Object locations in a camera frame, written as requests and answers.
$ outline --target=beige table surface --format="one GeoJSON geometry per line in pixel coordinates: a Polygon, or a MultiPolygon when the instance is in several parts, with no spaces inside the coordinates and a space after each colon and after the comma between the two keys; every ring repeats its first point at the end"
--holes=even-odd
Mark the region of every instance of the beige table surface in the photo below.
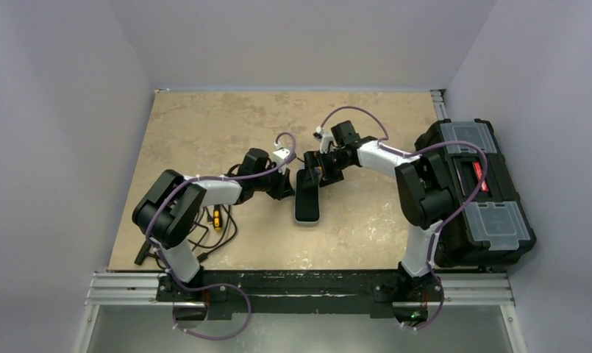
{"type": "MultiPolygon", "coordinates": [[[[389,145],[414,151],[415,139],[436,120],[429,93],[157,93],[118,229],[110,270],[157,268],[153,259],[134,265],[143,235],[131,214],[168,168],[187,175],[219,175],[240,163],[250,147],[272,151],[281,131],[292,132],[299,156],[318,148],[312,133],[334,108],[350,104],[375,114],[389,145]]],[[[361,136],[382,136],[357,111],[343,110],[327,127],[351,120],[361,136]]],[[[301,163],[290,164],[292,185],[301,163]]],[[[356,166],[345,180],[321,189],[316,227],[293,222],[293,197],[276,201],[255,193],[233,208],[239,235],[204,263],[210,269],[395,268],[406,249],[407,221],[396,183],[356,166]]],[[[190,237],[198,239],[202,231],[190,237]]],[[[206,244],[215,243],[212,232],[206,244]]]]}

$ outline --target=white wall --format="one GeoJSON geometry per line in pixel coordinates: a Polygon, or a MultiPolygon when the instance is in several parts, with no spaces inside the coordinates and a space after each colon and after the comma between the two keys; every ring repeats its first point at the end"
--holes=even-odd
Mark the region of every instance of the white wall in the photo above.
{"type": "Polygon", "coordinates": [[[495,0],[111,0],[158,88],[446,87],[495,0]]]}
{"type": "Polygon", "coordinates": [[[538,239],[511,277],[531,352],[592,352],[592,1],[498,1],[449,86],[489,119],[538,239]]]}
{"type": "Polygon", "coordinates": [[[112,7],[0,0],[0,352],[69,352],[151,104],[112,7]]]}

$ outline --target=purple cable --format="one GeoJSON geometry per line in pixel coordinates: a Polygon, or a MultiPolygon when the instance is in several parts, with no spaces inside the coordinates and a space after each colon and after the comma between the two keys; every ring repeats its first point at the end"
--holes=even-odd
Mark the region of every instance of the purple cable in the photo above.
{"type": "Polygon", "coordinates": [[[339,107],[335,110],[333,110],[332,112],[330,112],[329,115],[326,116],[326,118],[321,122],[321,124],[319,125],[319,127],[324,127],[324,125],[326,124],[326,122],[328,121],[328,119],[330,119],[331,116],[333,116],[336,112],[338,112],[339,110],[344,110],[344,109],[353,109],[353,110],[358,110],[359,112],[365,113],[367,114],[370,118],[374,119],[374,121],[376,121],[378,123],[378,126],[380,126],[380,129],[382,129],[382,132],[385,133],[385,136],[383,138],[380,138],[378,141],[386,141],[389,139],[389,134],[387,132],[387,129],[385,129],[385,126],[382,125],[382,122],[380,120],[378,120],[378,118],[376,118],[376,116],[374,114],[371,114],[370,112],[368,112],[367,110],[364,110],[361,107],[355,107],[353,105],[344,105],[342,107],[339,107]]]}
{"type": "MultiPolygon", "coordinates": [[[[153,215],[153,218],[149,222],[149,225],[147,226],[146,231],[144,232],[144,235],[146,236],[146,240],[150,244],[152,244],[153,247],[157,250],[157,256],[159,256],[160,259],[163,261],[163,264],[166,267],[166,272],[172,272],[172,268],[170,267],[170,264],[168,263],[168,261],[166,261],[165,257],[163,256],[161,244],[159,244],[157,241],[155,241],[151,238],[151,232],[153,230],[153,227],[155,226],[155,223],[157,222],[157,218],[165,210],[166,206],[168,204],[170,204],[170,202],[175,197],[175,195],[177,195],[183,188],[185,188],[186,186],[188,186],[189,184],[191,184],[193,182],[199,182],[202,180],[224,180],[224,181],[247,180],[247,179],[254,179],[254,178],[258,178],[258,177],[264,177],[266,175],[274,173],[275,171],[278,171],[284,165],[287,165],[288,163],[290,163],[291,161],[296,159],[296,138],[290,132],[279,133],[277,135],[275,142],[278,143],[279,138],[281,138],[282,136],[285,136],[285,135],[287,135],[287,136],[289,136],[289,138],[291,138],[291,150],[289,152],[289,155],[287,156],[287,159],[282,161],[279,165],[277,165],[271,169],[268,169],[267,171],[263,171],[261,173],[252,174],[252,175],[231,176],[231,177],[227,177],[227,176],[224,176],[224,177],[222,177],[222,176],[198,176],[195,178],[190,178],[190,179],[185,180],[181,184],[179,184],[176,188],[174,188],[174,190],[172,190],[172,192],[163,200],[162,204],[157,208],[157,211],[155,212],[155,214],[153,215]]],[[[183,290],[185,290],[187,292],[199,292],[201,290],[206,290],[206,289],[211,289],[211,288],[216,288],[216,287],[221,287],[221,286],[233,288],[244,297],[244,299],[246,300],[246,305],[248,306],[248,313],[246,315],[246,320],[243,322],[241,327],[239,329],[237,329],[236,331],[234,331],[233,333],[230,333],[230,334],[224,335],[224,336],[203,335],[201,333],[196,333],[196,332],[190,331],[188,329],[182,328],[181,326],[179,326],[176,323],[176,320],[175,320],[175,322],[174,322],[175,327],[180,329],[184,333],[187,333],[189,335],[192,335],[192,336],[195,336],[198,338],[203,338],[205,340],[228,340],[229,338],[233,338],[236,335],[239,335],[248,326],[248,323],[250,322],[250,318],[252,316],[252,305],[250,303],[250,298],[248,298],[246,293],[243,290],[241,290],[241,288],[238,288],[237,286],[234,286],[234,285],[230,285],[228,283],[216,283],[214,285],[206,285],[206,286],[200,287],[200,288],[190,288],[187,285],[185,285],[185,283],[183,283],[176,276],[176,274],[174,272],[172,272],[172,279],[174,279],[174,281],[178,284],[179,287],[181,287],[183,290]]]]}

